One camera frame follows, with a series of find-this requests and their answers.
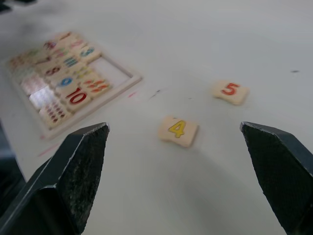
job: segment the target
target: red number 5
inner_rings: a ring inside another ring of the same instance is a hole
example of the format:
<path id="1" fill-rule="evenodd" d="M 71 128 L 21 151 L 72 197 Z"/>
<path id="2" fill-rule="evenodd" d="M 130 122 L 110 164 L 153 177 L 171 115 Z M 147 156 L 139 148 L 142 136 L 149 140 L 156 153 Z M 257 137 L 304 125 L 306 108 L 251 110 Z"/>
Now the red number 5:
<path id="1" fill-rule="evenodd" d="M 236 93 L 236 89 L 234 87 L 240 86 L 235 83 L 229 83 L 225 88 L 229 89 L 230 91 L 222 90 L 222 93 L 226 95 L 233 95 Z"/>

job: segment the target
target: number tile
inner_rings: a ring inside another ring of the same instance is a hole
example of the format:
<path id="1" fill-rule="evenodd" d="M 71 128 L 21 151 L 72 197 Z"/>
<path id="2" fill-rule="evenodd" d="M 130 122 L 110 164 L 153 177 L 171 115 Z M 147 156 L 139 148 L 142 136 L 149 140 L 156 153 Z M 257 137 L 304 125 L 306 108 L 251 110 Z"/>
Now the number tile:
<path id="1" fill-rule="evenodd" d="M 49 67 L 44 67 L 38 70 L 40 75 L 44 76 L 46 80 L 59 76 L 64 73 L 66 68 L 60 64 L 51 63 Z"/>
<path id="2" fill-rule="evenodd" d="M 76 50 L 74 53 L 76 53 L 82 62 L 87 64 L 100 58 L 102 55 L 102 52 L 92 45 L 87 45 L 81 49 Z"/>
<path id="3" fill-rule="evenodd" d="M 87 78 L 80 82 L 80 86 L 92 98 L 96 98 L 106 93 L 111 87 L 108 81 L 102 78 Z"/>
<path id="4" fill-rule="evenodd" d="M 81 48 L 86 46 L 87 43 L 88 42 L 82 38 L 74 38 L 74 39 L 70 40 L 68 47 L 72 51 L 76 51 L 76 50 L 80 50 Z"/>
<path id="5" fill-rule="evenodd" d="M 54 95 L 53 90 L 46 86 L 31 94 L 29 100 L 36 110 L 40 110 L 45 105 L 57 101 L 57 97 Z"/>
<path id="6" fill-rule="evenodd" d="M 79 59 L 77 56 L 69 53 L 68 55 L 62 57 L 61 62 L 62 66 L 64 66 L 66 69 L 70 69 L 74 66 L 76 66 L 79 63 Z"/>
<path id="7" fill-rule="evenodd" d="M 61 97 L 62 100 L 66 103 L 68 109 L 73 113 L 91 102 L 90 95 L 78 86 L 73 92 L 70 92 L 70 89 L 68 89 L 68 92 L 64 92 Z"/>
<path id="8" fill-rule="evenodd" d="M 37 72 L 32 66 L 24 66 L 24 67 L 19 67 L 12 73 L 13 79 L 17 83 L 21 83 L 23 80 L 36 75 Z"/>
<path id="9" fill-rule="evenodd" d="M 79 66 L 74 67 L 73 69 L 70 70 L 69 73 L 71 76 L 77 80 L 77 82 L 80 82 L 86 78 L 91 78 L 97 76 L 95 73 L 95 70 L 86 64 L 81 63 Z"/>
<path id="10" fill-rule="evenodd" d="M 214 84 L 212 94 L 216 98 L 224 99 L 234 105 L 240 105 L 249 94 L 249 88 L 237 83 L 221 80 Z"/>
<path id="11" fill-rule="evenodd" d="M 53 79 L 50 79 L 49 81 L 50 87 L 54 90 L 57 88 L 65 87 L 70 84 L 75 84 L 76 86 L 78 85 L 76 80 L 66 73 L 62 73 L 59 76 L 55 76 Z"/>
<path id="12" fill-rule="evenodd" d="M 50 54 L 50 56 L 53 60 L 60 61 L 65 57 L 73 56 L 73 54 L 71 53 L 71 51 L 68 47 L 60 47 L 60 48 L 54 50 Z"/>
<path id="13" fill-rule="evenodd" d="M 39 115 L 50 129 L 60 125 L 72 116 L 66 107 L 57 101 L 45 105 L 39 111 Z"/>
<path id="14" fill-rule="evenodd" d="M 158 137 L 163 141 L 172 141 L 183 147 L 190 147 L 198 130 L 198 124 L 173 116 L 166 116 L 158 130 Z"/>
<path id="15" fill-rule="evenodd" d="M 47 84 L 38 74 L 34 74 L 21 82 L 21 87 L 26 95 L 31 95 L 45 86 L 47 86 Z"/>
<path id="16" fill-rule="evenodd" d="M 30 55 L 31 56 L 26 57 L 26 60 L 32 65 L 44 63 L 49 58 L 49 54 L 44 49 L 38 50 L 37 53 L 33 53 Z"/>

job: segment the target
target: wooden puzzle board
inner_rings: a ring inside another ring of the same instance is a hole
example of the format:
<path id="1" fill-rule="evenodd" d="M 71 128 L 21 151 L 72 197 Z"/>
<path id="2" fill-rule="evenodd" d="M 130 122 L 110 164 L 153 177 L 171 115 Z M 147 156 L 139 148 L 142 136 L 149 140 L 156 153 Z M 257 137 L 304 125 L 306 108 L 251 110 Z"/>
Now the wooden puzzle board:
<path id="1" fill-rule="evenodd" d="M 60 33 L 4 65 L 48 139 L 141 80 L 100 46 L 74 32 Z"/>

